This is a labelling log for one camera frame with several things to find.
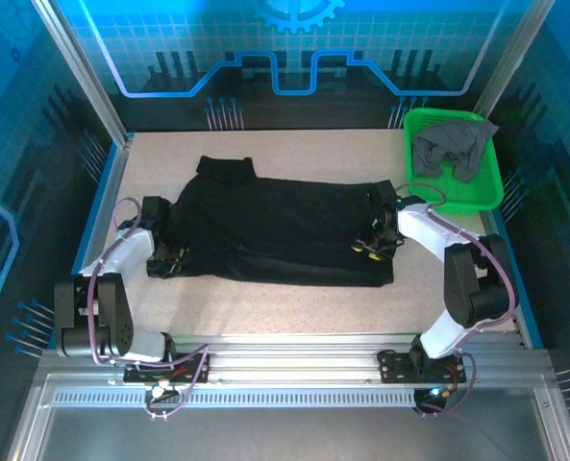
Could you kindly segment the black t-shirt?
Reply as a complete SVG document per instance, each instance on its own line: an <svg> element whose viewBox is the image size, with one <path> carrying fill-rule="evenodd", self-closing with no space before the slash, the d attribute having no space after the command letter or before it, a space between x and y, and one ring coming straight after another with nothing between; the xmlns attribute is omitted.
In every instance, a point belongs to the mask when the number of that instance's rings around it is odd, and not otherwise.
<svg viewBox="0 0 570 461"><path fill-rule="evenodd" d="M391 257L375 261L351 245L371 223L374 183L304 182L258 176L250 158L201 157L171 203L167 230L188 245L180 277L244 282L382 287Z"/></svg>

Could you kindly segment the green plastic basket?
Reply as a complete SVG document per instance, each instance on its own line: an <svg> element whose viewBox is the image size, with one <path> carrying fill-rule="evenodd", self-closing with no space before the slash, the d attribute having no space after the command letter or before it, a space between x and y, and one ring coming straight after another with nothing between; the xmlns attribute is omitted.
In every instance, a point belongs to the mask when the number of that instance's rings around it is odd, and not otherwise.
<svg viewBox="0 0 570 461"><path fill-rule="evenodd" d="M414 136L425 127L450 119L482 121L485 118L470 111L429 108L412 109L404 116L409 192L428 203L438 202L441 196L445 195L446 203L437 208L442 214L471 214L491 210L504 198L504 188L492 139L485 147L477 176L469 183L455 179L453 169L448 163L442 164L443 175L438 178L424 178L413 172L411 143Z"/></svg>

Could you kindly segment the grey t-shirt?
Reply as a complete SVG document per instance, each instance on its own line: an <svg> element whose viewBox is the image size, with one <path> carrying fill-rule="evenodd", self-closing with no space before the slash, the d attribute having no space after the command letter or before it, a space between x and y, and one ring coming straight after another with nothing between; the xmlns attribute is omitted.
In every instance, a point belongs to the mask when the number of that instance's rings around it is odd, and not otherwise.
<svg viewBox="0 0 570 461"><path fill-rule="evenodd" d="M469 183L477 176L485 147L498 130L487 119L450 119L425 127L411 143L413 172L424 178L438 178L443 175L442 164L448 163L455 179Z"/></svg>

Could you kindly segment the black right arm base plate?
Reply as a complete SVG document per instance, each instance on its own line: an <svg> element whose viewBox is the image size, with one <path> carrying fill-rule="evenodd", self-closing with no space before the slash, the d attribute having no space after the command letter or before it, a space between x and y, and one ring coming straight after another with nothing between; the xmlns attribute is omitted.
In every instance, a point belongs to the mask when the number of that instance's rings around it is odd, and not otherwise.
<svg viewBox="0 0 570 461"><path fill-rule="evenodd" d="M454 355L431 359L413 348L409 352L377 353L382 384L460 384L467 381L463 361Z"/></svg>

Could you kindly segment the aluminium mounting rail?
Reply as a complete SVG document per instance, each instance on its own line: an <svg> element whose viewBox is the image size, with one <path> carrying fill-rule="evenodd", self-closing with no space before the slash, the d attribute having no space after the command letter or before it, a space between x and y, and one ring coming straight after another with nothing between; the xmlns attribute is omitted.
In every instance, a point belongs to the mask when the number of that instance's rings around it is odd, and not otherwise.
<svg viewBox="0 0 570 461"><path fill-rule="evenodd" d="M237 387L377 387L377 354L407 352L412 335L240 334L179 335L176 347L207 345L210 385ZM548 352L527 349L515 331L486 331L465 344L467 369L481 388L540 388L557 380Z"/></svg>

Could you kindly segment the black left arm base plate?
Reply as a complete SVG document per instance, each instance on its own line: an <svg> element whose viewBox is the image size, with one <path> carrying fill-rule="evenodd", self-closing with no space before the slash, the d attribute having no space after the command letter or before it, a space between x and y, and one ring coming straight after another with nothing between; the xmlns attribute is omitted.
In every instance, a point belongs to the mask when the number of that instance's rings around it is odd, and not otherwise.
<svg viewBox="0 0 570 461"><path fill-rule="evenodd" d="M165 366L159 368L150 368L145 366L127 366L123 374L123 382L125 384L145 384L153 385L160 380L168 380L175 384L189 384L196 373L199 373L197 381L199 383L207 383L210 371L211 356L208 354L204 359L202 366L202 354L193 356L188 361L180 365Z"/></svg>

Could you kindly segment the aluminium frame post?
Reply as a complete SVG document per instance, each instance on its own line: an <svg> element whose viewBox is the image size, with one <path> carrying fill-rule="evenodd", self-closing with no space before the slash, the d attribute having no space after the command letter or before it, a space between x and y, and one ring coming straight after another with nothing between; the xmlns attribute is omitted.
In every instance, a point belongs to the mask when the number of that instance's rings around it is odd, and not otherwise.
<svg viewBox="0 0 570 461"><path fill-rule="evenodd" d="M57 1L31 0L31 3L112 142L126 149L129 146L127 131Z"/></svg>
<svg viewBox="0 0 570 461"><path fill-rule="evenodd" d="M483 118L490 116L555 3L556 0L530 1L473 109L475 113Z"/></svg>

